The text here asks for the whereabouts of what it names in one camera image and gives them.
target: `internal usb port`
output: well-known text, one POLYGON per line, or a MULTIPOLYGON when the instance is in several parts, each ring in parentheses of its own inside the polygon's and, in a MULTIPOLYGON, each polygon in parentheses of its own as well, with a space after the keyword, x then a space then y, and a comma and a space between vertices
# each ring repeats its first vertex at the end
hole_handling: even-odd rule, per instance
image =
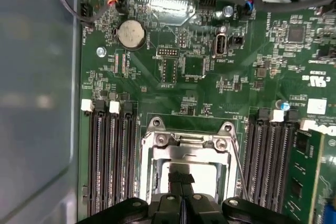
POLYGON ((214 41, 214 50, 213 54, 216 55, 224 55, 227 50, 227 38, 225 34, 218 34, 214 41))

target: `green circuit board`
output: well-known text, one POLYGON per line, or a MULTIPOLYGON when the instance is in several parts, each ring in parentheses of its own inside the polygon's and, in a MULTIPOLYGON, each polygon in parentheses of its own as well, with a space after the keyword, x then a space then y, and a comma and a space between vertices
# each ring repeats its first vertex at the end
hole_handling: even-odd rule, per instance
MULTIPOLYGON (((86 0, 94 12, 106 1, 86 0)), ((189 132, 217 132, 223 121, 231 121, 243 161, 250 115, 261 108, 272 110, 276 101, 285 100, 298 112, 298 123, 314 120, 316 128, 325 125, 326 135, 321 140, 321 134, 314 133, 319 136, 307 144, 314 146, 308 158, 292 154, 290 175, 298 172, 300 162, 304 164, 299 167, 319 173, 288 179, 301 181, 300 186, 286 185, 283 212, 308 223, 308 214, 298 214, 295 207, 291 210, 291 198, 297 194, 295 206, 311 209, 310 201, 300 195, 307 193, 306 184, 315 185, 309 195, 315 199, 313 220, 322 223, 326 199, 336 184, 336 61, 317 58, 319 52, 328 53, 336 44, 336 18, 319 16, 315 8, 284 14, 253 11, 241 18, 239 8, 231 5, 233 16, 216 20, 213 12, 230 3, 125 0, 125 4, 128 15, 120 15, 112 6, 94 28, 83 28, 80 87, 81 99, 104 101, 106 106, 110 100, 130 101, 134 106, 133 195, 138 193, 140 139, 155 115, 168 129, 189 132), (116 36, 116 28, 128 19, 145 28, 145 43, 137 50, 125 49, 116 36), (223 26, 227 50, 214 55, 216 33, 223 26), (97 56, 98 47, 106 49, 104 57, 97 56)), ((90 120, 81 112, 79 220, 88 216, 90 201, 90 120)))

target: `ram slot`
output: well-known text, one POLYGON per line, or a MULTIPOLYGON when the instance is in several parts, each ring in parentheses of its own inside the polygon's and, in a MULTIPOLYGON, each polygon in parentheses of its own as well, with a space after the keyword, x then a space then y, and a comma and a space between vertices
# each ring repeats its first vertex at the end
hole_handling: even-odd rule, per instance
POLYGON ((253 151, 252 151, 252 158, 251 158, 251 165, 250 165, 250 176, 248 178, 248 195, 249 198, 254 202, 258 203, 259 198, 259 189, 257 185, 258 180, 258 171, 260 168, 260 164, 263 162, 263 156, 261 155, 263 151, 262 140, 263 135, 266 135, 267 128, 263 122, 257 122, 254 126, 254 142, 253 142, 253 151))
POLYGON ((244 155, 244 179, 247 183, 247 188, 250 188, 249 182, 249 174, 250 174, 250 164, 251 164, 251 157, 253 153, 253 143, 254 143, 254 124, 249 123, 247 128, 246 134, 246 141, 245 141, 245 155, 244 155))
POLYGON ((260 203, 259 205, 262 207, 266 207, 266 195, 268 192, 268 183, 269 183, 269 176, 271 172, 271 162, 272 157, 274 155, 273 153, 273 147, 274 147, 274 141, 275 141, 275 127, 271 125, 268 128, 267 133, 267 141, 265 142, 265 152, 263 154, 264 156, 264 164, 262 167, 263 171, 263 178, 262 178, 262 184, 260 189, 260 203))
POLYGON ((127 115, 125 121, 125 143, 127 144, 126 173, 125 173, 125 197, 133 197, 134 161, 135 161, 135 119, 127 115))
POLYGON ((254 176, 255 180, 255 193, 253 202, 256 204, 259 204, 260 200, 260 193, 261 193, 261 186, 262 186, 262 173, 264 171, 264 159, 265 159, 265 150, 266 150, 266 144, 267 144, 267 134, 268 134, 268 123, 264 122, 261 126, 261 136, 260 136, 260 152, 259 152, 259 162, 257 165, 256 176, 254 176))
POLYGON ((104 138, 104 119, 93 114, 91 116, 90 146, 89 146, 89 194, 88 215, 94 215, 101 207, 101 171, 102 171, 102 140, 104 138))
POLYGON ((115 145, 113 157, 113 192, 114 192, 114 204, 121 201, 122 194, 122 181, 123 181, 123 118, 115 119, 117 131, 115 132, 115 145))
POLYGON ((278 158, 278 153, 279 153, 279 147, 283 143, 281 137, 282 126, 278 124, 275 125, 273 129, 274 129, 274 141, 273 141, 272 159, 270 162, 270 171, 269 171, 268 188, 267 188, 266 205, 265 205, 265 207, 268 209, 271 209, 272 205, 276 169, 277 167, 281 166, 281 160, 278 158))
POLYGON ((293 139, 296 128, 293 124, 287 124, 282 129, 282 145, 279 148, 279 163, 276 170, 276 186, 273 192, 273 201, 271 209, 275 212, 281 212, 285 195, 285 182, 287 180, 289 154, 293 146, 293 139))
POLYGON ((105 139, 104 139, 104 172, 103 172, 103 208, 106 209, 111 201, 111 176, 112 176, 112 120, 108 114, 105 118, 105 139))

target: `electrolytic capacitor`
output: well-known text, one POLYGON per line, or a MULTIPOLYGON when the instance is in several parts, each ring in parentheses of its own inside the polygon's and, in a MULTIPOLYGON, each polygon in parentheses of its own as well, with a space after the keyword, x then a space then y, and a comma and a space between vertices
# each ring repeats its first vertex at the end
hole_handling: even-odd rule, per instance
POLYGON ((275 107, 278 110, 288 111, 290 109, 290 105, 286 100, 278 100, 275 103, 275 107))

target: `motherboard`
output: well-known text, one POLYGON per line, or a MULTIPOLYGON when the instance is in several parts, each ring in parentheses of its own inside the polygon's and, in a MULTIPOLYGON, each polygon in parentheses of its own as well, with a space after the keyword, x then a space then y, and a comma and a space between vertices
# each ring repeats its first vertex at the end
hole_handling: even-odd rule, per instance
POLYGON ((322 223, 336 184, 335 22, 315 7, 122 0, 83 26, 78 219, 150 201, 180 169, 219 204, 245 197, 322 223))

